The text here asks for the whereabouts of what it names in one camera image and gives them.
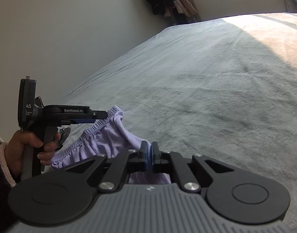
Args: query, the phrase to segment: pink fleece cuff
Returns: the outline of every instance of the pink fleece cuff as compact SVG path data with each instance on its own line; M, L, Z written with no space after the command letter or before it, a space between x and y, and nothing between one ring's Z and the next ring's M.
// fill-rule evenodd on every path
M5 175L6 180L8 183L11 185L11 187L14 187L16 185L16 182L14 179L11 177L10 171L8 169L6 160L5 160L5 149L8 146L8 143L1 143L0 144L0 167L2 168L2 171Z

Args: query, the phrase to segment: bed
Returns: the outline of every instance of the bed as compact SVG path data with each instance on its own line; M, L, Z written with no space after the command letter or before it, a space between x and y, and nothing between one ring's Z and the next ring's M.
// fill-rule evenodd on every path
M297 226L297 14L169 27L62 104L125 112L124 126L185 157L201 152L282 183ZM67 148L90 126L72 126Z

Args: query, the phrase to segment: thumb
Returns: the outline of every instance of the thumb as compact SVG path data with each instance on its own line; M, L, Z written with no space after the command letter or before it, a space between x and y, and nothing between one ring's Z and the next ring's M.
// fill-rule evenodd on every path
M35 148L39 148L43 145L43 142L31 131L19 130L14 134L13 138L17 143L29 144Z

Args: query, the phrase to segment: gray ribbed plate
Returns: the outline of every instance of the gray ribbed plate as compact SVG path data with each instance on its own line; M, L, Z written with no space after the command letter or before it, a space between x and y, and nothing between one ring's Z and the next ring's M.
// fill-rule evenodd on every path
M198 194L167 185L125 184L121 191L101 195L81 218L56 227L17 223L11 233L289 233L281 222L246 226L213 212Z

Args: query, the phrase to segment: person's arm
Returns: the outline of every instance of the person's arm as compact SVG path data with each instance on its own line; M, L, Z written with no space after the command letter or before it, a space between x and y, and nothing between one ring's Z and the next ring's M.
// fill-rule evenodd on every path
M46 144L44 152L37 155L43 165L50 165L59 139L60 134L57 133L54 141ZM25 144L39 148L43 142L33 132L17 131L9 143L0 143L0 233L17 221L8 206L8 193L20 181Z

